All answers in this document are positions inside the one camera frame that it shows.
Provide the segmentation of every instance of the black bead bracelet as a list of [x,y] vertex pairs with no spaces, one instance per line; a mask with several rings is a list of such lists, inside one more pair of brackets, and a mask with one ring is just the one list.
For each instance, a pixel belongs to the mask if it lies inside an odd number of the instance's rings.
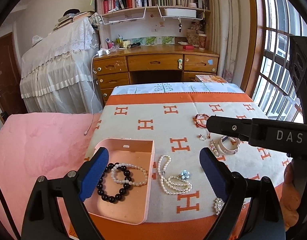
[[[102,174],[97,188],[98,188],[98,195],[101,196],[101,199],[104,201],[109,201],[110,203],[115,203],[116,200],[121,201],[122,200],[122,196],[125,195],[127,193],[127,190],[130,188],[130,185],[127,183],[123,184],[123,188],[119,189],[119,193],[117,193],[115,196],[108,196],[107,194],[105,194],[105,191],[103,190],[103,177],[105,176],[106,172],[110,172],[110,170],[112,170],[114,168],[114,166],[116,164],[119,163],[109,163],[108,166],[104,169],[104,173]],[[123,174],[126,176],[125,180],[129,180],[131,181],[131,177],[130,177],[130,171],[127,170],[126,166],[122,166],[122,167],[118,167],[117,170],[121,170],[123,171]]]

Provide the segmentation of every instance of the white box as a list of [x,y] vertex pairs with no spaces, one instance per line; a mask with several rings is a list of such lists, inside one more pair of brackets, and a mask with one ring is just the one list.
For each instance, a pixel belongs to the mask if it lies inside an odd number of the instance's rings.
[[165,8],[165,16],[196,18],[197,12],[190,9]]

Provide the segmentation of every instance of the pink tray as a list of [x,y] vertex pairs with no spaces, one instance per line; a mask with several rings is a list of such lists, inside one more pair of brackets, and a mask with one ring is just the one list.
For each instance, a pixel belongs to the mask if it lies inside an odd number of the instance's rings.
[[[148,171],[148,183],[143,186],[132,186],[125,195],[124,201],[109,203],[97,194],[97,188],[91,198],[85,201],[89,213],[109,220],[138,225],[147,220],[151,188],[152,166],[154,160],[153,141],[105,139],[97,144],[95,152],[105,147],[109,151],[109,163],[130,163],[141,166]],[[133,181],[143,181],[143,172],[129,168]],[[103,177],[103,190],[107,195],[116,195],[122,184],[115,183],[110,173]],[[117,179],[124,179],[123,172],[116,172]]]

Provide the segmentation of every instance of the brown wooden door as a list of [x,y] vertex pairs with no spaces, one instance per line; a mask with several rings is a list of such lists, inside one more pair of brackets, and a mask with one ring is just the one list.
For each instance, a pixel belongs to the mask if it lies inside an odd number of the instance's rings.
[[20,94],[20,74],[15,61],[12,33],[0,38],[0,103],[3,111],[26,114],[27,108]]

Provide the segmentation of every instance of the silver ring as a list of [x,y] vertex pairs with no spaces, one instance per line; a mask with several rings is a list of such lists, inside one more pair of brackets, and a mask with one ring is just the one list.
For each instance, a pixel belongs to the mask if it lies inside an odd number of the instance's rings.
[[207,136],[205,136],[203,134],[200,134],[199,138],[200,138],[201,141],[206,141],[207,140]]
[[[226,139],[228,139],[228,138],[232,138],[232,139],[234,139],[235,141],[236,141],[236,144],[237,144],[237,148],[236,149],[234,149],[234,150],[229,150],[229,149],[227,149],[224,145],[223,145],[223,142],[226,140]],[[220,138],[220,140],[219,140],[219,142],[218,142],[218,145],[219,145],[219,147],[220,147],[220,149],[224,152],[224,153],[226,153],[226,154],[236,154],[237,152],[238,152],[238,150],[239,150],[239,147],[240,147],[240,139],[238,139],[238,138],[235,138],[235,137],[230,137],[230,136],[222,136],[221,138]]]

